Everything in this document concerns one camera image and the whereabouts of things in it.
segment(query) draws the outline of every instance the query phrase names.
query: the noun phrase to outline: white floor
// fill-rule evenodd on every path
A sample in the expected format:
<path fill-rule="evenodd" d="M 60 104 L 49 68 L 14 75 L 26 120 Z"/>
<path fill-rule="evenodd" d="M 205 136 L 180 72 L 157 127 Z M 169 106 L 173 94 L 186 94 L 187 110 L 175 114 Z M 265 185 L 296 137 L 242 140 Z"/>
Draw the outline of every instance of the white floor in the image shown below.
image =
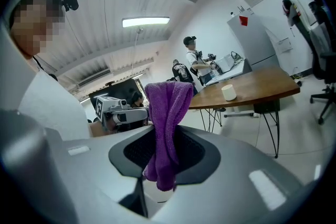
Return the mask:
<path fill-rule="evenodd" d="M 323 93 L 323 88 L 325 88 L 323 81 L 308 76 L 302 79 L 300 93 L 280 100 L 279 157 L 274 160 L 292 172 L 303 184 L 314 180 L 317 165 L 321 165 L 323 173 L 336 141 L 336 106 L 334 104 L 331 106 L 324 116 L 324 124 L 319 125 L 317 119 L 326 100 L 315 99 L 314 104 L 309 102 L 310 95 Z M 205 125 L 208 126 L 208 117 L 205 115 L 207 114 L 203 113 Z M 266 117 L 277 143 L 275 122 L 269 115 Z M 199 110 L 189 110 L 180 125 L 204 130 Z M 271 158 L 275 155 L 263 116 L 224 118 L 222 114 L 222 127 L 215 123 L 213 133 L 249 143 Z M 144 189 L 155 201 L 167 200 L 173 194 L 172 191 L 163 193 L 157 190 L 155 183 L 149 181 L 144 182 Z"/>

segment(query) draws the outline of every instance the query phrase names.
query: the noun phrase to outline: person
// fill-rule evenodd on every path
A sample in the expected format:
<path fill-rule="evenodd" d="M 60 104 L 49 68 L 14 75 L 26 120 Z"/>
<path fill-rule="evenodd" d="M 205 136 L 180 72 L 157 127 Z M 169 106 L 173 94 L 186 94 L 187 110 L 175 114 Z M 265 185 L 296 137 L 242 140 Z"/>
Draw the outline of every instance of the person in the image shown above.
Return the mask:
<path fill-rule="evenodd" d="M 173 74 L 174 74 L 174 77 L 175 77 L 176 81 L 191 83 L 193 85 L 193 89 L 194 89 L 194 96 L 196 94 L 198 94 L 198 91 L 195 87 L 194 79 L 191 76 L 188 68 L 184 64 L 179 63 L 179 61 L 175 59 L 173 61 L 172 70 L 173 70 Z"/>
<path fill-rule="evenodd" d="M 211 79 L 211 73 L 212 69 L 209 64 L 207 64 L 207 61 L 210 61 L 210 59 L 202 59 L 200 53 L 196 50 L 196 37 L 185 37 L 183 39 L 183 44 L 187 48 L 187 60 L 190 63 L 192 69 L 197 71 L 197 75 L 201 82 L 205 85 L 207 84 Z"/>
<path fill-rule="evenodd" d="M 143 95 L 140 91 L 133 92 L 130 105 L 132 108 L 143 108 Z"/>
<path fill-rule="evenodd" d="M 52 42 L 63 22 L 61 0 L 20 0 L 12 10 L 9 35 L 13 43 L 8 45 L 35 72 L 17 109 L 42 126 L 58 131 L 63 140 L 109 134 L 100 122 L 88 123 L 78 100 L 34 61 L 34 56 Z"/>

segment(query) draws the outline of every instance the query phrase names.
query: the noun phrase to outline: white paper cup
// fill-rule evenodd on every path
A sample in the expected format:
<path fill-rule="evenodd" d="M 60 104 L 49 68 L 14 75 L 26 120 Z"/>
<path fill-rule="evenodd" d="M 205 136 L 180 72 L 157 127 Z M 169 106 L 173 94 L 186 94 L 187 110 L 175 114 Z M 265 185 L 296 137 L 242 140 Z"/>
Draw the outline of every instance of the white paper cup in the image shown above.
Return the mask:
<path fill-rule="evenodd" d="M 232 84 L 222 87 L 222 92 L 226 101 L 232 101 L 237 97 Z"/>

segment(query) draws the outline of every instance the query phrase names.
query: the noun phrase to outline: wooden table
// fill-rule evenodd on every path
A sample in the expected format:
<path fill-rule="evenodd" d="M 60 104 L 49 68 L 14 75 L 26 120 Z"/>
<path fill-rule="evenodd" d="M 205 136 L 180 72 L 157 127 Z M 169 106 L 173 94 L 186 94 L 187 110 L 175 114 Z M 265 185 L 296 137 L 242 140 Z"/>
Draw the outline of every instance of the wooden table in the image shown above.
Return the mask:
<path fill-rule="evenodd" d="M 222 93 L 222 87 L 228 84 L 232 84 L 236 91 L 237 98 L 235 100 L 226 101 L 224 99 Z M 209 109 L 208 112 L 210 113 L 210 109 L 259 104 L 269 101 L 276 102 L 280 98 L 288 97 L 299 92 L 300 92 L 299 86 L 282 69 L 280 69 L 279 67 L 272 67 L 253 71 L 241 75 L 237 78 L 233 78 L 227 81 L 223 81 L 205 87 L 202 91 L 200 91 L 196 96 L 192 98 L 189 109 L 200 109 L 200 110 Z M 209 116 L 211 115 L 221 125 L 221 117 L 219 116 L 220 119 L 219 122 L 216 119 L 216 113 L 217 111 L 215 111 L 215 116 L 213 116 L 211 113 L 209 114 Z M 277 158 L 279 152 L 279 135 L 280 135 L 279 115 L 277 109 L 275 109 L 275 114 L 276 118 L 274 119 L 274 117 L 270 113 L 270 115 L 272 116 L 277 125 L 277 132 L 278 132 L 277 150 L 275 147 L 275 143 L 273 140 L 269 124 L 267 122 L 265 115 L 264 114 L 263 115 L 273 140 L 273 145 Z"/>

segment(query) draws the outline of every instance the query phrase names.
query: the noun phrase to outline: black shirt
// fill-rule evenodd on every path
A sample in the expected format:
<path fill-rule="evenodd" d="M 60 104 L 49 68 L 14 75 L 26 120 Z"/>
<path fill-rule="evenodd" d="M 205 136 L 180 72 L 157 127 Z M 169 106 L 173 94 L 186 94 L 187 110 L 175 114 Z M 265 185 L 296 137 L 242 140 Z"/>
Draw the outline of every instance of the black shirt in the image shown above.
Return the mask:
<path fill-rule="evenodd" d="M 179 77 L 182 82 L 192 83 L 194 81 L 187 67 L 182 63 L 177 63 L 173 66 L 174 77 Z"/>

